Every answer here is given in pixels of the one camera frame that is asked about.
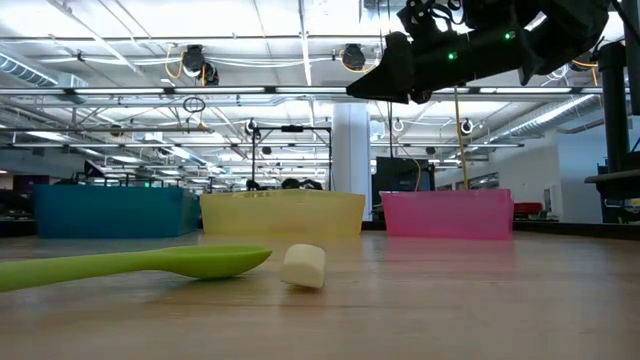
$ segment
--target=blue bin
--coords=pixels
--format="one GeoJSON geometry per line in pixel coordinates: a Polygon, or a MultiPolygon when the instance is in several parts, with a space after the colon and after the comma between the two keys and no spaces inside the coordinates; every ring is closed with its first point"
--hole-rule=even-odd
{"type": "Polygon", "coordinates": [[[164,238],[198,227],[197,197],[180,188],[37,185],[42,238],[164,238]]]}

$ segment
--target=white column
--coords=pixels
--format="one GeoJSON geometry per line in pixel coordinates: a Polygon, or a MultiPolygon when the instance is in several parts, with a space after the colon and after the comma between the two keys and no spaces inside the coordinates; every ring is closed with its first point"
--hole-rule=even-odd
{"type": "Polygon", "coordinates": [[[366,103],[333,106],[333,190],[366,197],[362,219],[371,220],[369,112],[366,103]]]}

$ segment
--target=yellow bin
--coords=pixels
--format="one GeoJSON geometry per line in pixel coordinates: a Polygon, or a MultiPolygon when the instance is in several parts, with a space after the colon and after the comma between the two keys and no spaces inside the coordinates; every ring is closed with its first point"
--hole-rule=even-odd
{"type": "Polygon", "coordinates": [[[319,190],[274,190],[200,197],[207,235],[357,236],[364,195],[319,190]]]}

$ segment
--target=spoon handle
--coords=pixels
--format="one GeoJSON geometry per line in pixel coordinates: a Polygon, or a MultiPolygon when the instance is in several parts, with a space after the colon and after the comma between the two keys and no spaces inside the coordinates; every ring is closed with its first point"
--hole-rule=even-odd
{"type": "Polygon", "coordinates": [[[148,270],[152,258],[142,253],[117,253],[0,262],[0,292],[148,270]]]}

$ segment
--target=table surface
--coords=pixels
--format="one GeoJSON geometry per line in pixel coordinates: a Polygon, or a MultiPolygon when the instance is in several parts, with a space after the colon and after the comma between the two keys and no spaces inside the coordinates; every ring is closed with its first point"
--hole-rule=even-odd
{"type": "Polygon", "coordinates": [[[266,244],[232,280],[162,272],[0,294],[0,359],[639,359],[640,242],[519,233],[390,239],[1,239],[26,259],[266,244]],[[323,290],[281,283],[288,246],[327,251],[323,290]]]}

